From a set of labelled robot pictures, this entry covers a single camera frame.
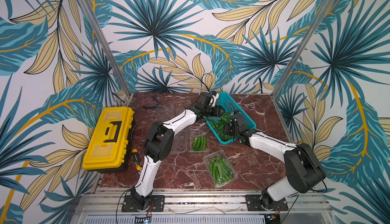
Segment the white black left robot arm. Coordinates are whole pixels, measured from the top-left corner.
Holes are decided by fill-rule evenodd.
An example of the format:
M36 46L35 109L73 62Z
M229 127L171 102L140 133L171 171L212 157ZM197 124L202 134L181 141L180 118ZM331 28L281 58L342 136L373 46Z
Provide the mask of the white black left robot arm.
M178 116L152 124L145 139L142 171L137 184L130 190L130 196L138 209L145 210L149 206L158 168L171 153L175 135L205 117L221 115L222 106L216 104L218 98L219 94L215 91L202 92Z

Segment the teal perforated plastic basket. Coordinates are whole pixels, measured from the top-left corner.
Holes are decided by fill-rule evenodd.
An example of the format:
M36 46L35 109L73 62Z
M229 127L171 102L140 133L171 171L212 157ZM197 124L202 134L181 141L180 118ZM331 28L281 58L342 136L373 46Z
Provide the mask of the teal perforated plastic basket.
M211 131L221 144L229 144L235 140L232 136L224 133L225 126L231 123L231 117L234 115L241 115L244 124L248 129L256 129L256 123L250 116L238 105L238 103L227 93L220 92L215 102L215 107L221 109L220 116L205 116L206 122Z

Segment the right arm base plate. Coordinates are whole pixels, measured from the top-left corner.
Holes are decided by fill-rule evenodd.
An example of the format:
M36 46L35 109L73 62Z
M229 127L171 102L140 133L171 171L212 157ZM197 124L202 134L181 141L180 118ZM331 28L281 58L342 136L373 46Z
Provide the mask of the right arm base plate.
M263 195L245 195L248 211L288 211L286 199L274 201Z

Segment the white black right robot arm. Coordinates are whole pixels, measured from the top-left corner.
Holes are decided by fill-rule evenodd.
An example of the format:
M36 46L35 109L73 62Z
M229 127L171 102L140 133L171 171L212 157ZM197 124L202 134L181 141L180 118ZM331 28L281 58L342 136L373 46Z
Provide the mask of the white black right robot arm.
M262 190L260 205L266 210L281 207L287 197L297 193L304 194L326 178L324 168L308 144L283 142L256 128L250 129L241 114L230 116L224 133L285 164L286 176Z

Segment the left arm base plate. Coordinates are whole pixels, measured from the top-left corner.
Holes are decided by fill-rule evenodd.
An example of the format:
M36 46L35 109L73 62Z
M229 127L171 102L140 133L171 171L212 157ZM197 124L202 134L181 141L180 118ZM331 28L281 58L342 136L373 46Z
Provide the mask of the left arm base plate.
M149 198L134 198L133 196L126 196L123 201L121 211L129 213L141 213L152 211L163 212L165 206L164 195L152 195Z

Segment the clear plastic clamshell pepper container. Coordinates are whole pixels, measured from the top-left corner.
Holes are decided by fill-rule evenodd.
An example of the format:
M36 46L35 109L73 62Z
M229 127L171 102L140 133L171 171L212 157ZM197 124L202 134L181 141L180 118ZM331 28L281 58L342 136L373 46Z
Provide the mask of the clear plastic clamshell pepper container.
M181 114L187 106L191 104L190 101L177 101L177 102L172 102L167 105L166 107L166 112L162 115L161 119L162 121L168 121L179 114Z

